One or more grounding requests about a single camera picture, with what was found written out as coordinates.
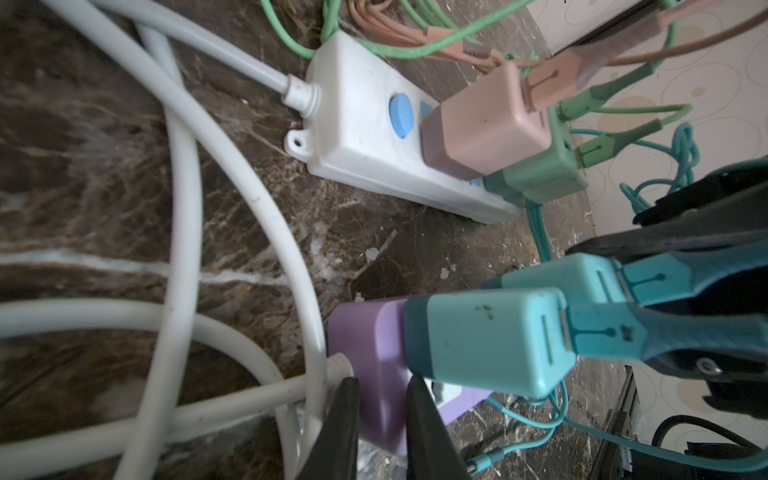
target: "patterned wallpaper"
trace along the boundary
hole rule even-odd
[[[635,0],[537,0],[529,6],[553,51],[560,50],[592,28],[602,24]],[[766,0],[729,0],[682,21],[680,42],[716,34],[768,5]],[[660,35],[631,53],[657,50]],[[602,83],[629,71],[604,68],[593,80]],[[664,62],[652,78],[622,91],[608,107],[639,107],[690,103],[693,112],[685,118],[694,126],[694,139],[701,150],[701,163],[694,169],[702,177],[714,168],[768,154],[768,25],[712,48]],[[602,131],[625,131],[655,114],[589,114],[574,127]],[[672,124],[648,139],[669,145]],[[629,201],[619,190],[625,182],[636,187],[651,178],[672,178],[677,167],[666,155],[644,147],[630,146],[617,158],[588,170],[588,196],[598,234],[634,228]],[[666,186],[645,190],[654,201]],[[641,441],[650,443],[656,427],[667,417],[695,415],[731,429],[757,445],[768,444],[768,422],[744,415],[718,412],[702,399],[708,394],[705,382],[662,376],[645,365],[634,366],[643,418],[638,428]],[[682,452],[686,442],[723,441],[701,427],[682,425],[671,430],[663,447]]]
[[[664,376],[644,364],[633,365],[632,370],[643,412],[635,432],[641,442],[650,444],[656,427],[672,415],[694,415],[736,432],[757,445],[768,443],[768,422],[721,412],[706,404],[702,400],[703,396],[709,395],[705,382]],[[679,425],[667,433],[661,446],[683,452],[688,442],[727,441],[701,427]]]
[[[716,34],[766,5],[766,0],[729,0],[691,15],[682,21],[680,42]],[[663,42],[663,35],[653,38],[633,53],[656,50]],[[630,69],[604,68],[593,83],[616,78]],[[723,44],[665,61],[655,76],[626,88],[606,106],[676,103],[694,106],[684,120],[694,126],[694,139],[701,151],[701,162],[694,168],[696,177],[725,164],[768,154],[768,24]],[[624,131],[656,116],[589,114],[573,126]],[[676,126],[669,125],[647,139],[669,145]],[[620,183],[636,187],[651,178],[673,178],[676,171],[677,164],[671,158],[637,146],[630,146],[615,159],[588,170],[588,196],[598,234],[633,228],[634,214],[619,191]],[[650,187],[644,190],[644,196],[653,202],[666,192],[665,186]]]

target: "purple power strip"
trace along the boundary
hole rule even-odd
[[[396,455],[406,454],[409,371],[400,316],[407,299],[344,303],[328,319],[328,353],[343,353],[360,381],[360,435]],[[448,425],[491,392],[462,387],[443,404]]]

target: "brown marble surface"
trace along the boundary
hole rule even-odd
[[[258,2],[166,3],[281,71],[302,76],[306,70],[307,61],[283,46]],[[294,38],[318,45],[319,0],[275,4]],[[450,1],[449,7],[463,24],[500,4]],[[2,21],[0,299],[161,302],[172,199],[160,105],[39,4],[18,2],[15,15]],[[354,31],[347,20],[342,26]],[[548,52],[527,12],[479,37],[519,55]],[[275,93],[189,48],[178,45],[177,52],[187,88],[245,153],[290,222],[324,316],[358,296],[475,288],[515,264],[537,261],[525,215],[486,226],[308,175],[282,151],[283,135],[301,120]],[[465,65],[393,64],[438,99],[477,77]],[[258,342],[286,376],[299,374],[298,321],[274,252],[231,182],[204,152],[201,160],[205,232],[198,311]],[[588,211],[583,194],[545,206],[559,254],[594,235]],[[0,442],[133,415],[153,347],[153,336],[143,333],[58,333],[1,342]],[[572,415],[603,425],[623,380],[624,370],[615,364],[580,362],[568,377]],[[253,379],[235,362],[194,345],[180,401],[251,385]],[[528,410],[522,402],[511,405]],[[486,405],[449,430],[463,455],[539,435]],[[584,478],[597,450],[595,439],[561,428],[546,447],[510,455],[498,470],[480,476]],[[108,459],[52,478],[110,478],[115,465],[116,459]],[[274,421],[258,419],[169,446],[157,477],[278,478],[280,473]],[[359,473],[403,478],[405,469],[402,460],[363,443]]]

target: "electrical outlet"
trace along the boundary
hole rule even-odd
[[[319,105],[284,146],[311,174],[482,223],[520,213],[482,184],[424,163],[422,112],[438,102],[349,35],[337,32],[318,49],[306,79],[320,86]]]

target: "light blue power adapter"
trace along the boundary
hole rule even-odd
[[[541,398],[576,364],[557,288],[416,296],[402,314],[413,372],[455,385]]]

